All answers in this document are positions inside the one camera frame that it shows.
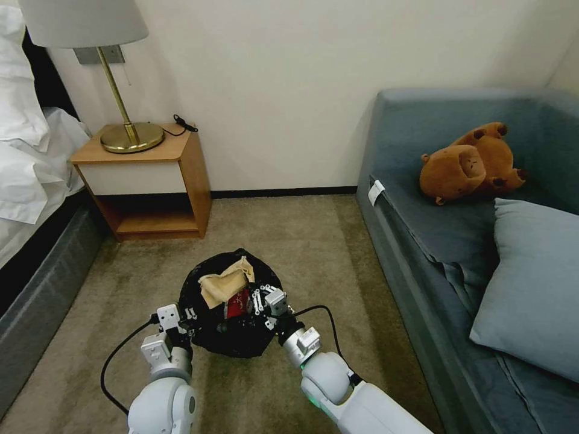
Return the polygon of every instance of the table lamp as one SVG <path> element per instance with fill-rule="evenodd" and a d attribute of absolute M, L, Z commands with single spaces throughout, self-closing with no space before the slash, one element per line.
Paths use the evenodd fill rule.
<path fill-rule="evenodd" d="M 148 30 L 134 0 L 19 0 L 28 33 L 36 45 L 55 48 L 96 47 L 124 120 L 101 136 L 113 153 L 133 153 L 163 141 L 163 128 L 132 123 L 101 47 L 134 42 Z"/>

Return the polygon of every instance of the nightstand shelf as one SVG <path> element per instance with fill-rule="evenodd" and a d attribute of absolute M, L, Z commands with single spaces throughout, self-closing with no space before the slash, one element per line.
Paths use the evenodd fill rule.
<path fill-rule="evenodd" d="M 100 145 L 105 130 L 71 161 L 117 240 L 203 237 L 211 198 L 197 134 L 167 134 L 148 151 L 111 154 Z"/>

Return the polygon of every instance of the gray bed base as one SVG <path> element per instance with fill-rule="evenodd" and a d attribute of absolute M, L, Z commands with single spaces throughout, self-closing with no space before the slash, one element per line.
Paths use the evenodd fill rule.
<path fill-rule="evenodd" d="M 81 205 L 32 279 L 0 318 L 0 418 L 34 371 L 103 241 Z"/>

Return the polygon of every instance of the brass lamp base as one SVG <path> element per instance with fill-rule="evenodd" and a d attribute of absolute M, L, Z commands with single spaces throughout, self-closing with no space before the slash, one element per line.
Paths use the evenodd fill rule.
<path fill-rule="evenodd" d="M 115 125 L 101 136 L 103 148 L 116 154 L 130 154 L 151 149 L 165 138 L 163 128 L 158 125 L 145 122 L 132 125 L 136 130 L 136 143 L 129 138 L 125 125 Z"/>

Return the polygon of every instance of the bed frame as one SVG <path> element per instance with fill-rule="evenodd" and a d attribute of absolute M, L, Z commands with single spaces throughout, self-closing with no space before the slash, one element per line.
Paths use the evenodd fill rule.
<path fill-rule="evenodd" d="M 77 117 L 47 51 L 28 33 L 22 44 L 35 76 L 41 107 Z M 24 386 L 66 316 L 103 241 L 88 202 L 81 203 L 31 280 L 0 317 L 0 418 Z"/>

